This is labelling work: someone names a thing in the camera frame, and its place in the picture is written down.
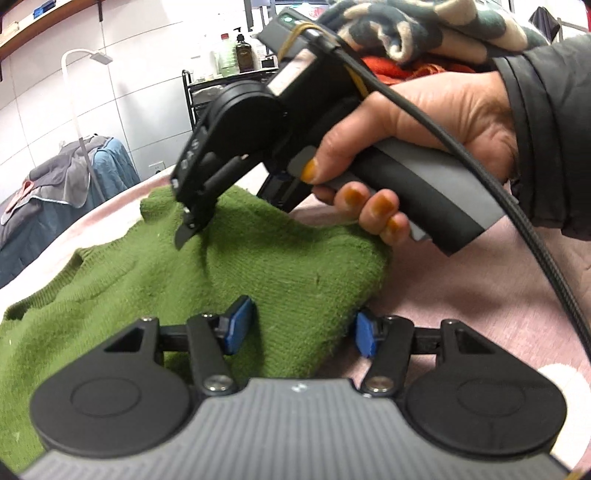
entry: wall outlet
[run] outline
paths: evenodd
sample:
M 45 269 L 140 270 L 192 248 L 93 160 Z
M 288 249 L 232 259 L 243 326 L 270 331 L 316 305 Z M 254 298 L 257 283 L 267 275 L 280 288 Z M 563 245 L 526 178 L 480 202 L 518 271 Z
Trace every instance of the wall outlet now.
M 151 165 L 148 166 L 148 169 L 150 171 L 150 176 L 160 173 L 165 168 L 166 168 L 166 165 L 164 165 L 163 161 L 159 161 L 158 163 L 152 163 Z

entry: pink bed sheet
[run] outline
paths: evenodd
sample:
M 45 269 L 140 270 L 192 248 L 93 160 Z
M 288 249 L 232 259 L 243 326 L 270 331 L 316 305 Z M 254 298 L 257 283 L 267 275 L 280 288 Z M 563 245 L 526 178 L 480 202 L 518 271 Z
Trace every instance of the pink bed sheet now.
M 121 193 L 72 225 L 19 277 L 0 290 L 0 318 L 9 305 L 45 286 L 77 248 L 124 235 L 141 218 L 139 201 L 153 188 L 167 184 L 169 171 Z M 255 191 L 263 177 L 259 173 L 243 186 Z M 339 221 L 332 208 L 312 198 L 291 215 L 309 225 Z M 562 237 L 557 231 L 541 229 L 540 234 L 589 317 L 591 245 Z M 567 419 L 569 426 L 565 426 L 555 454 L 571 467 L 591 467 L 591 452 L 587 448 L 591 416 L 580 413 L 576 404 L 576 398 L 591 399 L 591 393 L 581 395 L 577 390 L 574 395 L 567 395 L 569 385 L 574 385 L 569 372 L 584 379 L 584 386 L 589 389 L 591 368 L 548 282 L 507 219 L 451 258 L 429 243 L 408 242 L 397 249 L 387 280 L 380 294 L 371 300 L 371 307 L 378 314 L 408 317 L 418 326 L 438 327 L 442 319 L 459 319 L 534 368 L 565 365 L 563 373 L 566 371 L 568 378 L 559 380 L 571 418 Z M 413 359 L 410 377 L 431 368 L 431 364 L 432 359 Z M 320 375 L 351 377 L 358 384 L 368 367 L 369 362 L 359 358 L 349 341 L 326 362 Z

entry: black metal rack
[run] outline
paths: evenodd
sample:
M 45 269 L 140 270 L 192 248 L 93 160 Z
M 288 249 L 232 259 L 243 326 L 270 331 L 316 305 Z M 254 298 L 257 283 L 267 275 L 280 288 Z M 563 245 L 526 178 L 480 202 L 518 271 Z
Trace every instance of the black metal rack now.
M 229 85 L 240 80 L 256 80 L 262 83 L 266 83 L 275 73 L 277 68 L 267 68 L 255 70 L 254 72 L 239 73 L 237 75 L 231 75 L 215 80 L 208 80 L 207 82 L 192 83 L 191 73 L 187 70 L 183 70 L 183 86 L 185 92 L 185 99 L 187 101 L 187 109 L 189 110 L 189 120 L 191 122 L 191 130 L 195 130 L 195 126 L 199 122 L 200 116 L 207 108 L 209 102 L 213 100 L 211 98 L 207 102 L 195 102 L 195 95 L 206 88 L 214 87 L 217 85 Z

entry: gray ribbed plate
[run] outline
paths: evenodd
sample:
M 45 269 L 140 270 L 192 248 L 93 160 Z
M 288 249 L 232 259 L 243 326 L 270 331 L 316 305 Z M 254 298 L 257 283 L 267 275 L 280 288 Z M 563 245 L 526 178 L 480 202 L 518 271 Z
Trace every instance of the gray ribbed plate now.
M 24 480 L 563 480 L 549 455 L 514 462 L 453 456 L 427 443 L 396 405 L 348 380 L 252 379 L 206 400 L 187 427 L 128 458 L 50 452 Z

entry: lamp head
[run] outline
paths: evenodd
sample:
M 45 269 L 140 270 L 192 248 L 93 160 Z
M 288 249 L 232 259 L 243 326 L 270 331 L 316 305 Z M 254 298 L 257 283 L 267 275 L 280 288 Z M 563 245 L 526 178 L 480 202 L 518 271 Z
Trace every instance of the lamp head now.
M 109 57 L 108 55 L 105 55 L 104 53 L 100 52 L 100 51 L 96 51 L 94 52 L 90 58 L 92 60 L 96 60 L 99 63 L 102 63 L 103 65 L 108 65 L 109 63 L 111 63 L 113 61 L 113 59 L 111 57 Z

